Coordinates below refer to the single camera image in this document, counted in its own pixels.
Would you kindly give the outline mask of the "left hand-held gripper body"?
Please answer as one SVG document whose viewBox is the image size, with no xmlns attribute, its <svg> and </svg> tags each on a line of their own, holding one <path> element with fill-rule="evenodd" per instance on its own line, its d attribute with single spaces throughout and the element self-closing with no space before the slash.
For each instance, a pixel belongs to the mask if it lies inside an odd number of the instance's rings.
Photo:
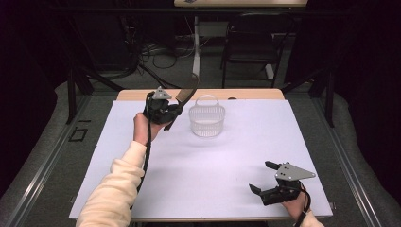
<svg viewBox="0 0 401 227">
<path fill-rule="evenodd" d="M 143 115 L 152 123 L 162 125 L 169 122 L 171 112 L 169 103 L 171 95 L 161 86 L 150 92 L 146 96 L 146 106 Z"/>
</svg>

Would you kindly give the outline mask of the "black folding chair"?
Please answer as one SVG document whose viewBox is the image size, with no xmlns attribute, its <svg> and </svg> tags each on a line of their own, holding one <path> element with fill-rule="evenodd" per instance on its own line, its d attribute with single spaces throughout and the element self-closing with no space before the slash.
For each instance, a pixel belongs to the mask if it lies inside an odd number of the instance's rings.
<svg viewBox="0 0 401 227">
<path fill-rule="evenodd" d="M 272 67 L 271 87 L 275 85 L 286 39 L 296 27 L 286 13 L 246 12 L 232 18 L 225 33 L 220 69 L 221 87 L 227 79 L 228 63 L 260 64 Z"/>
</svg>

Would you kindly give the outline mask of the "dark curtain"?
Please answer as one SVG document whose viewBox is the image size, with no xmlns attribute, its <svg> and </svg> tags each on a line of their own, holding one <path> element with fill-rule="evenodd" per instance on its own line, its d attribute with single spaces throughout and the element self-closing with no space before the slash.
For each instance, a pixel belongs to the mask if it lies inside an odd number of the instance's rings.
<svg viewBox="0 0 401 227">
<path fill-rule="evenodd" d="M 54 53 L 38 0 L 0 0 L 0 186 L 9 185 L 56 105 Z"/>
<path fill-rule="evenodd" d="M 349 104 L 359 150 L 383 191 L 383 218 L 401 218 L 401 0 L 334 0 L 358 14 L 337 92 Z"/>
</svg>

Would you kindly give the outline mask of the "white-legged desk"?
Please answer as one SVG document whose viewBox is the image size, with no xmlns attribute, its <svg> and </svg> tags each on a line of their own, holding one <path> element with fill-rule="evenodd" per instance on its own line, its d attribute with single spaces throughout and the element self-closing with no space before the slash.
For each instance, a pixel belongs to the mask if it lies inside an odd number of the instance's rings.
<svg viewBox="0 0 401 227">
<path fill-rule="evenodd" d="M 174 6 L 178 9 L 301 9 L 308 0 L 174 0 Z M 204 21 L 200 16 L 194 17 L 194 73 L 201 71 L 201 43 L 200 38 L 224 37 L 225 27 L 228 21 L 217 19 L 216 21 Z"/>
</svg>

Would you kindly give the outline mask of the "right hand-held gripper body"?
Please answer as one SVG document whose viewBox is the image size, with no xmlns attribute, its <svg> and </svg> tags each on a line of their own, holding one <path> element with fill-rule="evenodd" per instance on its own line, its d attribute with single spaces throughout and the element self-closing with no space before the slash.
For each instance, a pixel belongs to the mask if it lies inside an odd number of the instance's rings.
<svg viewBox="0 0 401 227">
<path fill-rule="evenodd" d="M 301 180 L 316 176 L 315 173 L 290 163 L 279 165 L 279 169 L 274 169 L 276 170 L 275 179 L 278 184 L 273 189 L 262 191 L 260 194 L 264 205 L 297 199 L 301 192 Z"/>
</svg>

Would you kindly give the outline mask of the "person's left hand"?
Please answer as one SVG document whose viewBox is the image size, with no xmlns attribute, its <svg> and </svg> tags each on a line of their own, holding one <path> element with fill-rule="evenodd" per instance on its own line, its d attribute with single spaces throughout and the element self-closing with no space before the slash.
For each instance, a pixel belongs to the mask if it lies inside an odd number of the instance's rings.
<svg viewBox="0 0 401 227">
<path fill-rule="evenodd" d="M 153 141 L 159 131 L 166 126 L 166 124 L 149 124 L 148 119 L 142 113 L 138 113 L 134 117 L 133 122 L 133 140 L 144 146 L 148 143 L 148 141 Z"/>
</svg>

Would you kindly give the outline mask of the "white table cover sheet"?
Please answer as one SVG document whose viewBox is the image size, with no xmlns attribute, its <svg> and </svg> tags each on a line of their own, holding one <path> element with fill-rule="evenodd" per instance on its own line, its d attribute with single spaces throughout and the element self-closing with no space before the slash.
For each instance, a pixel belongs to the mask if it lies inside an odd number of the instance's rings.
<svg viewBox="0 0 401 227">
<path fill-rule="evenodd" d="M 182 113 L 151 145 L 148 171 L 131 209 L 134 221 L 268 220 L 286 218 L 280 204 L 264 205 L 250 187 L 276 186 L 267 161 L 315 169 L 286 100 L 224 100 L 215 137 L 198 137 Z"/>
</svg>

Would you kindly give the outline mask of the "grey metal floor rail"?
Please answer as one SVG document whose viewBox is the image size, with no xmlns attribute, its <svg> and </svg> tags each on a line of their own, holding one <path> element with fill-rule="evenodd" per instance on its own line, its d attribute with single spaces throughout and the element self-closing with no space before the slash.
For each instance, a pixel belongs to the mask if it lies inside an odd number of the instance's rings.
<svg viewBox="0 0 401 227">
<path fill-rule="evenodd" d="M 328 132 L 331 141 L 335 147 L 335 154 L 340 165 L 341 171 L 349 185 L 349 188 L 353 194 L 353 197 L 357 203 L 358 209 L 363 216 L 367 227 L 382 227 L 382 224 L 372 206 L 370 199 L 366 193 L 366 190 L 361 184 L 357 173 L 355 172 L 350 159 L 338 137 L 338 134 L 334 128 L 332 128 L 325 118 L 324 106 L 318 98 L 312 98 L 315 109 L 318 112 L 319 118 L 323 122 L 325 130 Z"/>
<path fill-rule="evenodd" d="M 7 215 L 0 227 L 74 227 L 69 217 L 97 139 L 101 115 L 91 115 L 96 100 L 83 97 L 67 124 L 58 108 L 38 144 L 0 201 Z"/>
</svg>

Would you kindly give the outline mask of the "white plastic basket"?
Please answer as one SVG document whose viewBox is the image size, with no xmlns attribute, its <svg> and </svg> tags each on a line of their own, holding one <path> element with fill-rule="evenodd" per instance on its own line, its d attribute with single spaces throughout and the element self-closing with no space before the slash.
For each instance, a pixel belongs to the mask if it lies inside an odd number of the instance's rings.
<svg viewBox="0 0 401 227">
<path fill-rule="evenodd" d="M 199 137 L 214 137 L 223 130 L 225 108 L 212 95 L 203 95 L 196 99 L 189 109 L 190 129 Z"/>
</svg>

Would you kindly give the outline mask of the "person's right hand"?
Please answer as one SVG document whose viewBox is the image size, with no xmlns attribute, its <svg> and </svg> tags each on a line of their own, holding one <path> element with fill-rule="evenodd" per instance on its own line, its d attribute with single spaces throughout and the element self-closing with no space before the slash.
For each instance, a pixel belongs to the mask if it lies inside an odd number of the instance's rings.
<svg viewBox="0 0 401 227">
<path fill-rule="evenodd" d="M 306 208 L 306 204 L 308 202 L 307 195 L 305 192 L 301 192 L 297 199 L 292 201 L 284 201 L 282 205 L 285 207 L 289 215 L 297 221 L 300 215 Z"/>
</svg>

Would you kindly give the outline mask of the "black metal frame stand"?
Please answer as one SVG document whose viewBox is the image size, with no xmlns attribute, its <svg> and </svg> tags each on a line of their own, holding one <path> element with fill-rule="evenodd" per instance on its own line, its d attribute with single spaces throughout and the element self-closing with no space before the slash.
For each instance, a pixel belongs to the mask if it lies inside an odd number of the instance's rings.
<svg viewBox="0 0 401 227">
<path fill-rule="evenodd" d="M 290 92 L 291 90 L 299 87 L 305 82 L 313 79 L 312 86 L 308 93 L 310 97 L 320 97 L 323 91 L 325 94 L 325 105 L 324 105 L 324 118 L 328 125 L 333 128 L 333 102 L 334 102 L 334 85 L 335 85 L 335 74 L 333 68 L 321 68 L 313 71 L 311 74 L 306 75 L 300 79 L 291 82 L 284 88 L 281 88 L 283 94 Z"/>
<path fill-rule="evenodd" d="M 69 109 L 69 114 L 66 121 L 67 124 L 70 124 L 73 121 L 78 112 L 76 88 L 79 88 L 85 96 L 90 96 L 94 92 L 95 89 L 91 84 L 90 79 L 95 79 L 117 92 L 123 90 L 122 86 L 102 77 L 95 70 L 85 66 L 72 67 L 67 75 Z"/>
</svg>

